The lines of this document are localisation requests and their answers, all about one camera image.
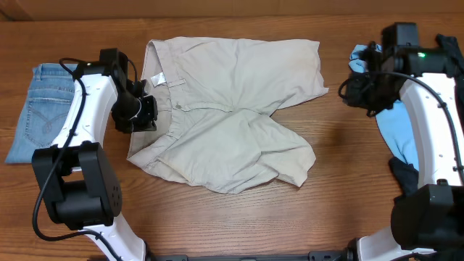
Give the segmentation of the beige cotton shorts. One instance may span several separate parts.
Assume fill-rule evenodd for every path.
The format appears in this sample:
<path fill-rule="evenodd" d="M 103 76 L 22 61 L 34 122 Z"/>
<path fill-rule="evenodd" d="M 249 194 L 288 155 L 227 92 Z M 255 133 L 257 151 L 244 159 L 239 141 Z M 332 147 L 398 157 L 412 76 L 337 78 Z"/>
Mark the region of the beige cotton shorts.
<path fill-rule="evenodd" d="M 327 94 L 319 46 L 307 39 L 150 41 L 142 78 L 157 100 L 157 130 L 131 136 L 128 160 L 166 181 L 222 194 L 273 179 L 301 186 L 315 153 L 272 116 Z"/>

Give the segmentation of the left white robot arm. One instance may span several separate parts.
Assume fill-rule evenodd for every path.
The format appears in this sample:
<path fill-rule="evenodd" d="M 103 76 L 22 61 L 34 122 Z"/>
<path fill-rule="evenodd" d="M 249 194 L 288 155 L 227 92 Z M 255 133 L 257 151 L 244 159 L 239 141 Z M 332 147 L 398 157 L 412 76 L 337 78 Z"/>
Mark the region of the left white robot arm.
<path fill-rule="evenodd" d="M 155 131 L 157 103 L 145 82 L 130 80 L 133 62 L 123 53 L 71 70 L 75 93 L 64 127 L 51 145 L 32 156 L 40 192 L 32 227 L 44 241 L 87 236 L 108 260 L 153 260 L 148 244 L 122 214 L 120 182 L 102 142 L 109 119 L 122 133 Z"/>

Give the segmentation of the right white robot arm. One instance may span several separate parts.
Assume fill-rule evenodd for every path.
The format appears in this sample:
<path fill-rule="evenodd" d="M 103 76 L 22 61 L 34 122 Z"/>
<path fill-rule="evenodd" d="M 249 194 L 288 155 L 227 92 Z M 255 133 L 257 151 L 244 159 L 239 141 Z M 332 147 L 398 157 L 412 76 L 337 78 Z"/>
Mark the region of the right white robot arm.
<path fill-rule="evenodd" d="M 345 80 L 339 96 L 370 117 L 402 101 L 419 170 L 417 189 L 396 200 L 388 228 L 357 240 L 355 259 L 402 260 L 463 249 L 463 132 L 449 56 L 406 46 L 389 57 L 375 46 L 357 56 L 365 72 Z"/>

